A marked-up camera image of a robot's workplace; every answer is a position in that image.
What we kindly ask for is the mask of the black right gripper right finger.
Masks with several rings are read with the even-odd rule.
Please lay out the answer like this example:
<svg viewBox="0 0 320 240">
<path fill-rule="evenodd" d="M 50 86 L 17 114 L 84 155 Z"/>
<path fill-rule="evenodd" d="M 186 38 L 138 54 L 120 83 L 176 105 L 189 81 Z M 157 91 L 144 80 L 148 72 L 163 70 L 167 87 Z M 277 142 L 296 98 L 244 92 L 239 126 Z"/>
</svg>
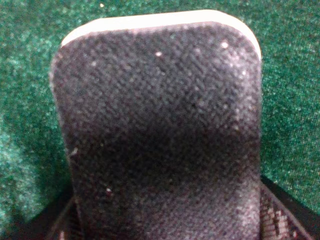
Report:
<svg viewBox="0 0 320 240">
<path fill-rule="evenodd" d="M 261 176 L 260 239 L 318 240 L 320 215 Z"/>
</svg>

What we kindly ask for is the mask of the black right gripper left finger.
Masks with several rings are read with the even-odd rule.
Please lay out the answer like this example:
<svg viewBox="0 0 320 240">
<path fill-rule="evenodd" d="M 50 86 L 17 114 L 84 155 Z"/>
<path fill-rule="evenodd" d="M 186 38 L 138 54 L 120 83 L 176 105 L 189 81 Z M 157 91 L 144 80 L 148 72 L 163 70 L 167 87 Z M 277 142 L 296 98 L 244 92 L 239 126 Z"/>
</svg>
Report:
<svg viewBox="0 0 320 240">
<path fill-rule="evenodd" d="M 16 240 L 80 240 L 82 230 L 72 192 L 63 192 L 14 234 Z"/>
</svg>

